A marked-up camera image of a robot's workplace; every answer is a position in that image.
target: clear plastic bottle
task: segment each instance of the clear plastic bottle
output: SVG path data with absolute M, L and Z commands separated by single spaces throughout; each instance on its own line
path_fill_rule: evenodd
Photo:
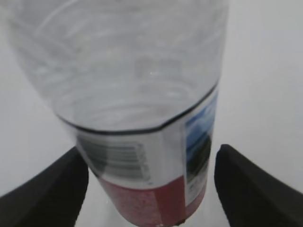
M 227 0 L 1 1 L 10 42 L 26 75 L 69 126 L 119 212 L 142 227 L 172 226 L 188 218 L 202 199 L 180 214 L 151 208 L 144 212 L 154 212 L 162 222 L 144 223 L 125 213 L 122 207 L 130 202 L 117 199 L 122 192 L 111 193 L 117 185 L 155 190 L 182 176 L 182 184 L 195 178 L 201 187 L 192 195 L 190 186 L 175 187 L 187 194 L 181 202 L 188 206 L 200 195 Z M 196 156 L 199 148 L 204 153 Z M 138 195 L 128 196 L 138 200 Z

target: plastic bottle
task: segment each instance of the plastic bottle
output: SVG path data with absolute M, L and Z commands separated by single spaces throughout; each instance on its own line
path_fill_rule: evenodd
M 26 75 L 120 214 L 140 227 L 183 223 L 205 193 L 227 1 L 2 5 Z

